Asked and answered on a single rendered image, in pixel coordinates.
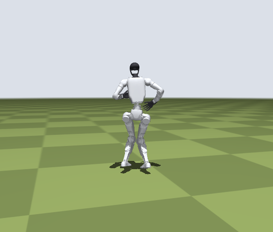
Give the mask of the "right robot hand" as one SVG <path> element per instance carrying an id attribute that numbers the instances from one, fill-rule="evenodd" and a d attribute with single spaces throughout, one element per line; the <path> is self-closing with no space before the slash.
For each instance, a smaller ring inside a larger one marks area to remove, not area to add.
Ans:
<path id="1" fill-rule="evenodd" d="M 145 107 L 146 109 L 145 109 L 145 108 L 144 108 L 144 109 L 147 110 L 147 109 L 150 107 L 150 108 L 148 109 L 148 110 L 150 110 L 150 109 L 153 107 L 153 105 L 155 105 L 157 102 L 156 102 L 156 103 L 153 103 L 152 101 L 147 101 L 147 102 L 144 102 L 144 103 L 148 103 L 148 104 L 144 105 L 144 106 L 146 106 L 146 107 Z M 144 106 L 143 106 L 143 107 L 144 107 Z M 148 108 L 147 108 L 147 107 L 148 107 Z M 148 110 L 147 110 L 147 111 L 148 111 Z"/>

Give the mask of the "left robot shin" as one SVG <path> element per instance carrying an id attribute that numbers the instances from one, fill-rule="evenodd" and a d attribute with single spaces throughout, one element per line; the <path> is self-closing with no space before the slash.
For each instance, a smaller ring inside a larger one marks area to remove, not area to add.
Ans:
<path id="1" fill-rule="evenodd" d="M 129 136 L 128 136 L 127 142 L 125 145 L 125 155 L 124 155 L 123 161 L 125 161 L 125 162 L 128 161 L 129 155 L 132 153 L 133 147 L 134 147 L 134 143 L 129 142 Z"/>

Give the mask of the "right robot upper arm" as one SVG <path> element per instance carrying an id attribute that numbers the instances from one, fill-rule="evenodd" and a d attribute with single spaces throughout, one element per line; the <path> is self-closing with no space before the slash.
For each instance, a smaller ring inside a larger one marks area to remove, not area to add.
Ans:
<path id="1" fill-rule="evenodd" d="M 150 86 L 153 89 L 157 90 L 157 94 L 158 95 L 162 95 L 164 93 L 163 88 L 161 88 L 160 86 L 158 86 L 155 82 L 153 82 L 151 79 L 149 78 L 144 78 L 145 79 L 145 85 L 146 86 Z"/>

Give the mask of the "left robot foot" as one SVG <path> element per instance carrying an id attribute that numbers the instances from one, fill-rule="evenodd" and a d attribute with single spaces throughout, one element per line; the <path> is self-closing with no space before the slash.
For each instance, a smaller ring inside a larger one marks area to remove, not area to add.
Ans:
<path id="1" fill-rule="evenodd" d="M 132 166 L 129 162 L 122 161 L 121 166 Z"/>

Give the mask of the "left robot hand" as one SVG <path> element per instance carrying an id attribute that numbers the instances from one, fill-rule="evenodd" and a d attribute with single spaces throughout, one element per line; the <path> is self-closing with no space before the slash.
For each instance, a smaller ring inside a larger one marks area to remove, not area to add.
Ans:
<path id="1" fill-rule="evenodd" d="M 128 91 L 128 90 L 127 90 L 127 91 Z M 124 99 L 124 98 L 126 98 L 126 99 L 129 98 L 129 97 L 128 97 L 128 92 L 127 92 L 127 91 L 125 91 L 125 93 L 121 94 L 121 95 L 123 95 L 123 99 Z"/>

